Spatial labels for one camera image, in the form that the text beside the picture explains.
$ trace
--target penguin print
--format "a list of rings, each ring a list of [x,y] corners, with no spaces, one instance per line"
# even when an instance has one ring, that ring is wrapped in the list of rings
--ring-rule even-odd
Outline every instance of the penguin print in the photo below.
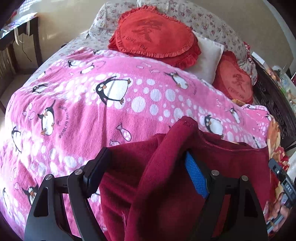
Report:
[[[131,83],[130,79],[117,80],[116,76],[106,79],[96,87],[96,92],[100,96],[102,102],[107,105],[106,100],[119,101],[123,104],[128,85]]]
[[[81,64],[80,60],[68,60],[69,68],[77,68]]]
[[[42,72],[42,73],[37,77],[37,80],[40,79],[40,78],[42,78],[43,76],[45,76],[45,71]]]
[[[45,90],[45,88],[48,86],[48,84],[41,84],[33,87],[32,93],[36,92],[40,94],[42,91]]]
[[[255,142],[256,146],[258,147],[258,149],[262,148],[262,146],[259,143],[259,141],[255,137],[253,137],[253,139],[254,139],[254,142]]]
[[[255,106],[250,105],[250,104],[247,105],[247,108],[250,109],[250,110],[255,110],[256,109]]]
[[[25,189],[22,188],[22,191],[24,192],[24,194],[27,195],[31,205],[33,204],[33,201],[34,201],[34,199],[36,197],[38,189],[39,189],[38,183],[36,183],[35,187],[29,187],[28,190],[25,190]]]
[[[38,114],[41,119],[41,134],[51,135],[54,130],[54,109],[55,100],[50,107],[47,107],[42,114]]]
[[[94,68],[94,64],[92,63],[91,66],[88,66],[86,69],[80,71],[81,74],[86,74],[90,72]]]
[[[270,114],[266,114],[266,116],[265,116],[269,121],[271,121],[272,120],[272,117],[271,117],[271,115]]]
[[[186,82],[185,79],[183,79],[182,77],[179,76],[179,74],[177,72],[175,73],[165,73],[166,75],[168,76],[171,76],[173,81],[177,84],[177,86],[179,88],[182,88],[182,89],[187,89],[188,88],[188,83]]]
[[[13,143],[15,144],[15,151],[18,150],[20,153],[22,153],[20,136],[21,136],[21,132],[16,130],[16,126],[15,126],[11,132],[11,137],[12,137]]]
[[[239,120],[239,115],[237,114],[237,111],[234,108],[231,108],[229,111],[234,117],[235,121],[239,124],[240,120]]]
[[[223,126],[221,121],[212,118],[211,115],[205,117],[205,126],[210,133],[217,134],[223,138]]]
[[[10,211],[10,199],[9,199],[9,196],[5,190],[6,188],[3,188],[2,190],[2,195],[3,195],[3,198],[4,198],[4,202],[5,202],[5,206],[6,206],[6,209],[8,211]]]

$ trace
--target fish print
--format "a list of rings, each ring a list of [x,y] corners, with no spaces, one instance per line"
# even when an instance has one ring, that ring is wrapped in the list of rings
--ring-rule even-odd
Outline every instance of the fish print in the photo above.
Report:
[[[147,63],[143,63],[143,64],[145,64],[148,68],[152,67],[150,64],[147,64]]]
[[[112,141],[112,140],[110,140],[110,144],[109,145],[110,146],[118,146],[118,145],[120,145],[120,143],[118,141]]]
[[[151,69],[151,70],[149,70],[150,71],[150,73],[152,74],[152,73],[160,73],[160,71],[158,70],[158,69]]]
[[[116,127],[117,130],[119,130],[123,136],[123,138],[126,140],[126,141],[131,141],[131,134],[128,130],[126,129],[123,129],[122,128],[122,123],[120,123],[117,127]]]

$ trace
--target floor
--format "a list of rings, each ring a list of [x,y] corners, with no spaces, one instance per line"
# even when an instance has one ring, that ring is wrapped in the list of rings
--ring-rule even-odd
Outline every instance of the floor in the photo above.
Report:
[[[16,75],[12,83],[9,85],[9,87],[5,90],[3,95],[0,97],[1,102],[5,107],[7,107],[7,104],[10,100],[10,97],[12,94],[17,91],[19,88],[21,88],[24,83],[29,79],[30,75]],[[5,118],[4,113],[0,111],[0,136],[4,136],[8,134],[7,130],[5,130]]]

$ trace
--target bed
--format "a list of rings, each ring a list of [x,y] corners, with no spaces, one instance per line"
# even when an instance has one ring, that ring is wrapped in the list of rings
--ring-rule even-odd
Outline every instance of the bed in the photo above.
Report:
[[[138,6],[144,4],[151,3],[137,2]],[[154,5],[167,15],[182,20],[205,37],[224,44],[226,50],[235,53],[239,66],[250,75],[252,83],[255,84],[257,79],[255,65],[248,60],[242,40],[225,22],[189,2],[156,1]],[[90,30],[50,57],[24,86],[13,94],[8,104],[5,125],[11,132],[9,131],[5,145],[0,150],[2,197],[0,211],[21,238],[24,235],[30,206],[46,174],[52,173],[56,177],[69,175],[76,168],[93,159],[102,146],[142,141],[153,134],[167,132],[170,126],[183,115],[194,118],[202,131],[209,131],[204,122],[206,116],[220,115],[216,118],[228,127],[228,130],[221,134],[224,140],[245,142],[253,148],[266,147],[269,120],[268,118],[257,119],[257,113],[268,114],[265,107],[250,108],[246,105],[240,108],[205,81],[185,71],[177,70],[179,75],[188,80],[187,86],[195,88],[195,92],[197,89],[203,89],[214,99],[215,108],[223,109],[219,113],[213,112],[207,109],[206,105],[201,104],[202,98],[197,101],[196,97],[196,104],[192,99],[186,98],[186,95],[182,94],[186,87],[170,88],[169,80],[156,87],[157,77],[147,78],[146,74],[135,76],[130,74],[132,70],[128,72],[118,67],[119,64],[115,66],[110,64],[111,59],[117,63],[120,58],[128,58],[124,54],[107,50],[107,45],[117,27],[120,14],[135,7],[135,4],[129,2],[104,4]],[[137,71],[143,69],[148,71],[153,66],[163,71],[176,71],[171,66],[151,59],[136,58],[133,61],[138,68]],[[101,95],[98,96],[96,92],[99,89],[98,83],[100,84],[106,78],[112,81],[111,78],[119,77],[121,77],[120,83],[127,88],[127,95],[124,98],[118,101],[106,101]],[[143,97],[137,96],[137,93],[141,93]],[[148,106],[147,96],[151,97],[150,107],[145,109],[145,106]],[[242,117],[241,121],[233,118],[229,111],[231,108],[237,109]],[[123,115],[120,117],[117,114],[115,117],[112,115],[113,111],[118,113],[118,111],[131,110],[136,115],[131,115],[129,118],[124,118]],[[45,118],[49,117],[55,121],[45,121]],[[109,132],[104,130],[101,120],[109,125],[113,118],[112,130]],[[78,122],[72,125],[72,129],[69,126],[70,121],[74,119]],[[248,127],[241,127],[240,122]],[[150,128],[141,131],[139,135],[139,130],[137,131],[131,123],[149,123]],[[90,205],[102,230],[106,230],[99,190],[90,198]],[[79,235],[67,197],[65,197],[65,207],[71,230],[74,235]]]

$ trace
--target wooden table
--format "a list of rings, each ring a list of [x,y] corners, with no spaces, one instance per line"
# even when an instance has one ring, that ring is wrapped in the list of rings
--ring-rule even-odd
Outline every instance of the wooden table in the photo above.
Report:
[[[20,23],[19,26],[17,27],[18,34],[19,35],[27,34],[28,22],[30,22],[29,36],[33,35],[36,60],[37,60],[38,67],[40,67],[43,64],[43,60],[42,60],[42,55],[41,55],[40,43],[39,43],[38,16],[33,16],[28,21]],[[11,30],[4,37],[0,38],[0,51],[4,51],[6,48],[8,49],[8,53],[11,58],[12,66],[13,66],[13,69],[16,74],[19,74],[19,73],[33,74],[35,72],[35,70],[29,70],[29,71],[21,71],[20,70],[17,60],[16,60],[16,57],[15,57],[15,52],[13,49],[13,42],[14,41],[15,41],[14,30]],[[1,101],[0,101],[0,109],[5,113],[5,107],[3,106]]]

